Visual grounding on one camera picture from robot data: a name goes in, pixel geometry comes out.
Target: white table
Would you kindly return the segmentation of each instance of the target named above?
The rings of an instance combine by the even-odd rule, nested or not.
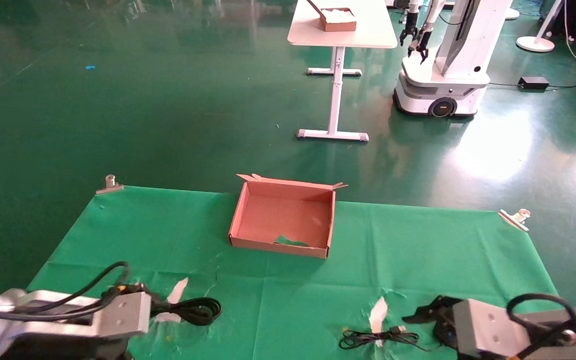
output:
[[[332,47],[330,68],[309,68],[307,74],[330,74],[332,101],[328,130],[300,129],[302,138],[343,139],[368,141],[365,132],[338,131],[339,106],[341,104],[342,75],[361,75],[361,70],[344,69],[346,48],[391,49],[397,46],[397,36],[384,0],[315,0],[321,9],[344,8],[352,11],[356,20],[355,31],[325,32],[320,28],[320,15],[306,0],[298,0],[297,8],[288,32],[288,43],[297,46]]]

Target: power adapter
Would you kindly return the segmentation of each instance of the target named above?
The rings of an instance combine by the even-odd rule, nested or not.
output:
[[[524,90],[546,90],[550,82],[542,76],[521,76],[519,85]]]

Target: cardboard box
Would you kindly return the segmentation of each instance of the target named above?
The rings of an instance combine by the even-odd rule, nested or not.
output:
[[[348,7],[320,8],[313,2],[313,0],[308,0],[308,2],[315,10],[317,10],[317,13],[319,14],[319,23],[324,32],[354,32],[354,30],[357,29],[356,20],[351,22],[330,22],[330,19],[326,18],[326,15],[323,12],[323,10],[329,10],[329,11],[340,10],[344,12],[349,12],[350,14],[352,14],[352,16],[355,16],[355,14]]]
[[[246,182],[228,233],[232,246],[328,257],[335,191],[347,185],[237,176]]]

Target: metal bracket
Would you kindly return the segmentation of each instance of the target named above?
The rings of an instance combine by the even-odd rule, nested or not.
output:
[[[122,191],[124,185],[115,183],[115,176],[111,173],[105,177],[105,187],[96,191],[96,194],[105,194],[110,192]]]
[[[432,328],[432,335],[440,344],[457,350],[457,331],[455,330],[455,317],[453,306],[464,301],[461,298],[450,296],[437,296],[430,305],[416,308],[413,315],[401,319],[407,324],[425,324],[436,322]]]
[[[526,209],[519,209],[519,212],[511,216],[508,212],[499,210],[498,214],[506,221],[506,223],[514,226],[519,230],[528,231],[528,228],[524,225],[524,221],[530,218],[530,211]]]

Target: green tablecloth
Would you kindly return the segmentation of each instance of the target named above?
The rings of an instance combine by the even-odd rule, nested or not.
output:
[[[452,360],[448,348],[423,353],[387,343],[344,351],[338,341],[344,327],[370,328],[381,296],[389,328],[438,294],[503,306],[525,292],[555,292],[528,234],[496,212],[338,202],[324,260],[231,247],[237,198],[132,186],[97,195],[30,289],[73,292],[126,260],[132,279],[156,292],[167,296],[188,277],[183,299],[207,294],[222,303],[208,327],[151,323],[130,343],[137,360]],[[432,325],[407,328],[420,333],[421,345],[436,345]]]

